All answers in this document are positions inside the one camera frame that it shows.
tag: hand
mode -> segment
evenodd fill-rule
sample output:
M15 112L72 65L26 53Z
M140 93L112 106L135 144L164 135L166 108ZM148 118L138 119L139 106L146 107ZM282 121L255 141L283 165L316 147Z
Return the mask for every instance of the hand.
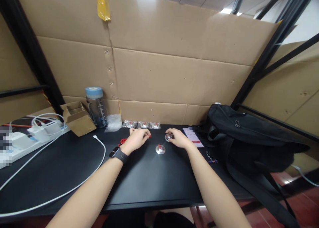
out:
M124 152L127 156L131 154L134 150L140 148L145 141L150 137L151 133L148 129L135 129L130 128L130 136L121 145L121 151Z
M181 130L175 128L169 128L166 130L166 133L172 133L174 135L174 139L170 138L168 141L176 145L180 148L189 148L191 146L195 146L191 140L189 140Z

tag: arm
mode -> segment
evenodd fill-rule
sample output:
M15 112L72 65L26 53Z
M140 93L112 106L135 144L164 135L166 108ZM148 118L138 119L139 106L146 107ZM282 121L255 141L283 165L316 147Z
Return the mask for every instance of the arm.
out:
M150 137L148 129L130 129L130 136L121 146L127 156ZM64 204L47 228L90 228L120 173L123 162L117 158L106 161Z
M230 190L197 147L180 130L170 128L166 133L173 133L174 139L169 141L187 151L200 193L217 227L251 227Z

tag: plastic bag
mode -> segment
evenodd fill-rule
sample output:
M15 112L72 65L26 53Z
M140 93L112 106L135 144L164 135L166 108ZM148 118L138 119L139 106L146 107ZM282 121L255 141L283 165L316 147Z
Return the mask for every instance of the plastic bag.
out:
M110 21L109 0L97 0L97 15L104 21Z
M137 127L137 121L125 120L122 127L136 128Z
M150 123L150 128L151 129L160 129L160 123L157 123L157 122Z
M149 128L149 127L150 127L150 122L139 121L138 123L138 128Z
M111 114L106 117L107 127L104 132L116 132L122 127L120 114Z

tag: black watch strap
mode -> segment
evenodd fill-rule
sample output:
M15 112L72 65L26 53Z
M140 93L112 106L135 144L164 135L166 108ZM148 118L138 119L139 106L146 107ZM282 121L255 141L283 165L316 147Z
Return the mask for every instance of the black watch strap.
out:
M112 157L120 159L123 163L125 163L129 158L124 152L121 151L120 148L115 152L115 154Z

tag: blue bottle cap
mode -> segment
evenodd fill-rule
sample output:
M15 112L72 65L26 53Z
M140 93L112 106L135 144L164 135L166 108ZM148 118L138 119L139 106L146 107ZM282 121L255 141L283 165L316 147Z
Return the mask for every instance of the blue bottle cap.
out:
M85 92L88 99L98 99L103 97L103 90L101 87L87 87L85 88Z

